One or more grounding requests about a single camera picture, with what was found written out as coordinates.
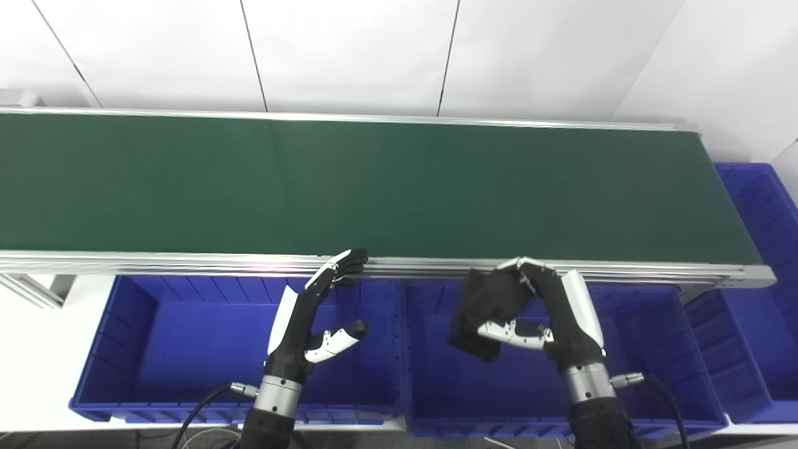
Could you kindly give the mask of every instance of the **aluminum rail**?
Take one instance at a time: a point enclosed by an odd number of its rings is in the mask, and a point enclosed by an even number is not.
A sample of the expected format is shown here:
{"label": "aluminum rail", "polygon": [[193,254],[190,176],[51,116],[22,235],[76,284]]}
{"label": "aluminum rail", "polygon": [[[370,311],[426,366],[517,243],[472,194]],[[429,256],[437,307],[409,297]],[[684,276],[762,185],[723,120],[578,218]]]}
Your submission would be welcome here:
{"label": "aluminum rail", "polygon": [[[329,256],[207,254],[181,252],[0,251],[0,272],[193,275],[193,276],[310,276]],[[433,259],[373,257],[362,277],[461,279],[470,269],[489,271],[501,259]],[[775,282],[765,265],[687,264],[545,260],[558,272],[577,269],[588,282],[624,284],[765,287]]]}
{"label": "aluminum rail", "polygon": [[678,131],[699,133],[691,123],[624,123],[614,121],[508,120],[469,117],[411,117],[392,115],[346,115],[327,113],[266,113],[227,111],[183,111],[167,109],[90,109],[56,107],[0,107],[0,113],[101,115],[124,117],[205,117],[278,121],[348,121],[358,123],[407,123],[416,125],[481,125],[514,128],[619,129],[627,131]]}

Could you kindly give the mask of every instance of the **cable connector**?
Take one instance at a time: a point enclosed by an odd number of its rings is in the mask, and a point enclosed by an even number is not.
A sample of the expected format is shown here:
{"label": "cable connector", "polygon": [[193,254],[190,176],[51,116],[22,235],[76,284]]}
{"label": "cable connector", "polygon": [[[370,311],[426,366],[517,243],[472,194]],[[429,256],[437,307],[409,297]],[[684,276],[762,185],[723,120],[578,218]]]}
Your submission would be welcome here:
{"label": "cable connector", "polygon": [[230,384],[230,391],[238,393],[240,395],[245,395],[248,398],[256,398],[258,397],[260,389],[254,385],[247,385],[245,383],[233,382]]}
{"label": "cable connector", "polygon": [[619,389],[629,387],[630,385],[637,385],[646,380],[646,377],[641,372],[630,372],[626,374],[616,375],[610,378],[610,385],[612,388]]}

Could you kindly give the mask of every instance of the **white wall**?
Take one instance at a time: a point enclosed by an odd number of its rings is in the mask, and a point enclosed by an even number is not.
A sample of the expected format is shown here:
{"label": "white wall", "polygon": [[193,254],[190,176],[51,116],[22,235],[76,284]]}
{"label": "white wall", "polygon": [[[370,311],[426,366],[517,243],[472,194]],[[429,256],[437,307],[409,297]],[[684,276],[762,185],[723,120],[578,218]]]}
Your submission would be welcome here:
{"label": "white wall", "polygon": [[798,141],[781,152],[771,164],[790,193],[790,197],[798,205]]}
{"label": "white wall", "polygon": [[5,0],[0,18],[0,85],[49,105],[98,106],[90,86],[116,108],[691,121],[723,161],[798,137],[793,0]]}

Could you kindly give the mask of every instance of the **silver metal cylinder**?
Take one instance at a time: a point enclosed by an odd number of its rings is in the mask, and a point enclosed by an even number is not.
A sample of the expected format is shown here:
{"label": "silver metal cylinder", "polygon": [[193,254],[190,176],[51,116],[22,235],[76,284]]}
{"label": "silver metal cylinder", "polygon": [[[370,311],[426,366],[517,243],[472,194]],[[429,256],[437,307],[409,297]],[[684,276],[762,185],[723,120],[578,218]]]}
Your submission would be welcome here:
{"label": "silver metal cylinder", "polygon": [[563,378],[571,395],[571,404],[615,397],[604,364],[575,365],[563,372]]}
{"label": "silver metal cylinder", "polygon": [[255,408],[270,411],[286,418],[294,418],[302,385],[282,377],[265,375],[260,384]]}

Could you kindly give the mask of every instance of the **black cable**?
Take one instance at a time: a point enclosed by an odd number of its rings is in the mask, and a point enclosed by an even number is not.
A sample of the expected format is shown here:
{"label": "black cable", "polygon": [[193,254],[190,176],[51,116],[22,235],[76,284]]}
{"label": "black cable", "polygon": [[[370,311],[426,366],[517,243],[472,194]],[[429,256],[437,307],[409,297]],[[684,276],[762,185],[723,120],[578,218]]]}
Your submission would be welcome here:
{"label": "black cable", "polygon": [[175,433],[175,431],[172,430],[172,431],[167,431],[165,433],[161,433],[161,434],[158,434],[158,435],[144,435],[143,433],[141,433],[141,431],[133,431],[133,435],[136,438],[136,449],[140,449],[141,448],[141,440],[143,440],[143,439],[162,439],[162,438],[167,438],[169,436],[172,436],[172,435],[174,435],[174,433]]}
{"label": "black cable", "polygon": [[687,439],[687,430],[685,429],[685,421],[681,418],[681,412],[679,411],[679,406],[676,405],[676,400],[674,396],[670,394],[665,385],[662,385],[662,382],[657,380],[656,377],[652,376],[651,374],[644,374],[643,381],[648,383],[660,396],[668,403],[670,406],[671,412],[674,414],[676,418],[676,426],[679,427],[679,435],[681,436],[681,445],[685,449],[690,449],[690,441]]}
{"label": "black cable", "polygon": [[291,439],[294,440],[299,449],[313,449],[313,446],[310,444],[310,441],[307,440],[305,435],[302,432],[294,432],[291,434]]}
{"label": "black cable", "polygon": [[192,420],[197,416],[198,413],[200,413],[200,409],[208,405],[212,400],[230,391],[231,385],[232,383],[226,383],[219,386],[197,403],[196,407],[194,407],[194,410],[192,410],[192,412],[188,414],[186,420],[183,421],[183,426],[177,431],[177,435],[175,435],[175,441],[172,443],[172,449],[177,449],[177,447],[180,445],[180,439],[183,438],[183,435],[186,433],[188,424],[191,424]]}
{"label": "black cable", "polygon": [[26,440],[25,440],[25,441],[23,441],[22,443],[18,444],[17,446],[15,446],[15,447],[14,447],[14,449],[23,449],[23,448],[25,448],[25,447],[28,447],[28,445],[30,445],[30,443],[31,443],[33,440],[35,440],[35,439],[36,439],[36,437],[38,437],[39,435],[41,435],[41,432],[36,432],[36,433],[34,433],[34,434],[33,434],[33,435],[31,435],[31,436],[30,436],[28,439],[26,439]]}

